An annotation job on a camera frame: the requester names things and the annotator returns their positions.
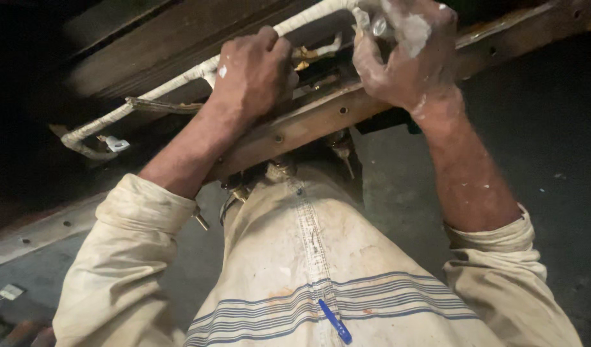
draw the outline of blue pen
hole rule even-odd
[[[349,330],[347,330],[345,325],[340,320],[336,319],[336,316],[332,313],[332,311],[330,311],[328,305],[326,305],[326,303],[324,303],[321,299],[319,299],[319,306],[322,307],[323,313],[325,313],[326,317],[328,318],[332,326],[338,332],[338,336],[340,336],[346,344],[350,344],[351,334],[349,333]]]

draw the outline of cream shirt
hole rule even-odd
[[[57,346],[581,346],[547,287],[527,211],[498,230],[447,228],[449,287],[382,235],[321,171],[276,172],[225,219],[223,271],[188,332],[157,282],[195,202],[126,175],[64,281]]]

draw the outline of man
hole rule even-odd
[[[545,284],[527,211],[465,115],[452,73],[455,13],[432,1],[385,10],[396,28],[407,13],[423,19],[425,45],[402,28],[384,64],[359,30],[353,63],[366,91],[408,110],[426,136],[457,257],[444,266],[449,288],[321,170],[302,165],[288,177],[269,168],[227,213],[223,272],[188,333],[172,325],[157,279],[176,256],[192,199],[219,156],[287,89],[291,45],[264,27],[223,46],[223,72],[203,109],[98,207],[53,320],[60,346],[340,346],[347,339],[332,317],[357,346],[581,345]]]

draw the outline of metal pipe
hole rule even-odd
[[[300,28],[307,23],[320,19],[333,12],[341,9],[353,10],[356,8],[359,0],[322,0],[322,2],[315,4],[299,14],[285,20],[284,22],[274,26],[274,30],[278,32],[279,36],[283,36],[297,28]],[[167,94],[168,92],[183,86],[184,84],[196,80],[197,78],[207,78],[207,80],[214,79],[214,70],[218,65],[220,55],[216,55],[201,64],[192,67],[183,74],[175,77],[167,83],[159,86],[156,89],[150,90],[143,94],[139,99],[154,100]],[[105,129],[109,124],[117,122],[118,120],[129,115],[133,108],[129,104],[124,104],[117,109],[98,119],[89,122],[80,128],[73,130],[62,136],[60,140],[68,148],[75,152],[81,153],[90,159],[109,160],[117,156],[116,153],[98,153],[93,149],[82,144],[83,139],[88,136]]]

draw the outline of left hand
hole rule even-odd
[[[279,38],[271,27],[226,42],[208,103],[226,106],[229,111],[235,111],[244,125],[250,125],[270,111],[289,87],[293,88],[287,85],[288,80],[293,80],[290,73],[295,74],[291,54],[291,43]]]

